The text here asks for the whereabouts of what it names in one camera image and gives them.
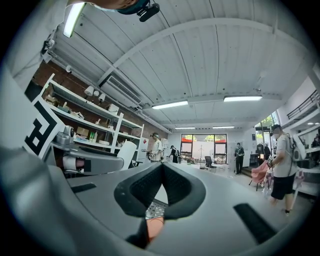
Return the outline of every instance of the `ceiling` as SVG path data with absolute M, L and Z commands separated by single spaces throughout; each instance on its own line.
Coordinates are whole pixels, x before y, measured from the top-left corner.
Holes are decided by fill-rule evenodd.
M 300 24 L 271 0 L 154 2 L 160 13 L 144 23 L 87 4 L 71 38 L 59 26 L 55 62 L 96 87 L 115 74 L 140 97 L 143 113 L 168 129 L 252 127 L 284 104 L 315 63 Z M 263 99 L 222 101 L 245 94 Z M 151 108 L 182 99 L 189 105 Z

